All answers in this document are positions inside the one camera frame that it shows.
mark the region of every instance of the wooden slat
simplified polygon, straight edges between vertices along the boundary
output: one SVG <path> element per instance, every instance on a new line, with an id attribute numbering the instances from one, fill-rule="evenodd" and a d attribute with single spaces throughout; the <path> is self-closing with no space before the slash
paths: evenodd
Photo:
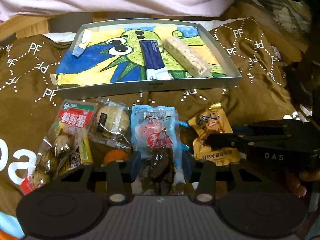
<path id="1" fill-rule="evenodd" d="M 102 22 L 108 20 L 108 12 L 94 12 L 92 22 Z"/>
<path id="2" fill-rule="evenodd" d="M 169 19 L 169 20 L 183 20 L 183 16 L 165 16 L 165 15 L 157 15 L 157 14 L 151 14 L 151 18 L 154 19 Z"/>
<path id="3" fill-rule="evenodd" d="M 20 39 L 24 37 L 29 37 L 29 36 L 38 35 L 38 34 L 45 34 L 45 33 L 49 33 L 48 20 L 38 22 L 27 28 L 17 31 L 16 36 L 17 36 L 17 39 Z"/>
<path id="4" fill-rule="evenodd" d="M 23 30 L 33 24 L 43 22 L 56 17 L 56 15 L 37 16 L 37 15 L 15 15 L 9 20 L 0 24 L 0 40 L 14 34 L 17 31 Z"/>

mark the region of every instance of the painting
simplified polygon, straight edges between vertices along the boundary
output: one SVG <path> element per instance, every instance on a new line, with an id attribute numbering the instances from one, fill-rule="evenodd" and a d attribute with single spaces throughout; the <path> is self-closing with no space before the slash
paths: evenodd
<path id="1" fill-rule="evenodd" d="M 226 77 L 219 62 L 204 44 L 196 27 L 148 26 L 92 32 L 84 52 L 75 57 L 68 51 L 56 74 L 58 85 L 95 85 L 146 80 L 140 40 L 157 40 L 170 78 L 190 78 L 190 74 L 164 48 L 161 40 L 176 36 L 212 66 L 213 77 Z"/>

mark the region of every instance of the gray box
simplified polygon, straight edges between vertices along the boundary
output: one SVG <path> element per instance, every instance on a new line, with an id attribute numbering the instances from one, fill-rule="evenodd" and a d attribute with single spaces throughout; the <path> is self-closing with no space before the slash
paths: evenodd
<path id="1" fill-rule="evenodd" d="M 182 89 L 208 89 L 208 88 L 227 88 L 237 84 L 241 78 L 239 70 L 232 62 L 229 55 L 212 37 L 212 35 L 200 24 L 191 22 L 167 20 L 167 19 L 121 19 L 109 20 L 103 22 L 84 24 L 78 30 L 76 37 L 70 47 L 73 52 L 81 40 L 85 29 L 93 32 L 146 26 L 191 26 L 198 29 L 198 33 L 210 51 L 214 54 L 227 77 L 218 78 L 184 78 L 184 79 L 158 79 L 158 80 L 140 80 L 129 82 L 114 82 L 89 86 L 57 86 L 59 95 L 65 99 L 85 99 L 111 95 L 121 95 L 139 92 L 153 92 L 165 90 L 182 90 Z"/>

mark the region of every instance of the human hand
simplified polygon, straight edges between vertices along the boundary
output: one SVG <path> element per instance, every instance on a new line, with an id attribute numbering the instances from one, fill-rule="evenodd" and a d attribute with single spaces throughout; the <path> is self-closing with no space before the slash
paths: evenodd
<path id="1" fill-rule="evenodd" d="M 299 178 L 293 173 L 286 173 L 285 175 L 287 189 L 298 197 L 303 197 L 307 193 L 307 189 L 301 185 L 301 181 L 316 181 L 320 180 L 320 169 L 314 172 L 303 171 L 300 172 Z"/>

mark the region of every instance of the yellow snack packet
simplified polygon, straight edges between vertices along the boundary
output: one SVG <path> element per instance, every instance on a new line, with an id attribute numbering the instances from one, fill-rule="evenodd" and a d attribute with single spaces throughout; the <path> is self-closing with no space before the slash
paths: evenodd
<path id="1" fill-rule="evenodd" d="M 204 140 L 211 133 L 232 133 L 227 116 L 221 108 L 221 103 L 211 105 L 205 111 L 196 114 L 188 123 L 199 135 L 199 137 L 193 141 L 194 157 L 196 160 L 209 160 L 217 166 L 240 161 L 240 153 L 235 148 L 225 147 L 216 150 L 204 144 Z"/>

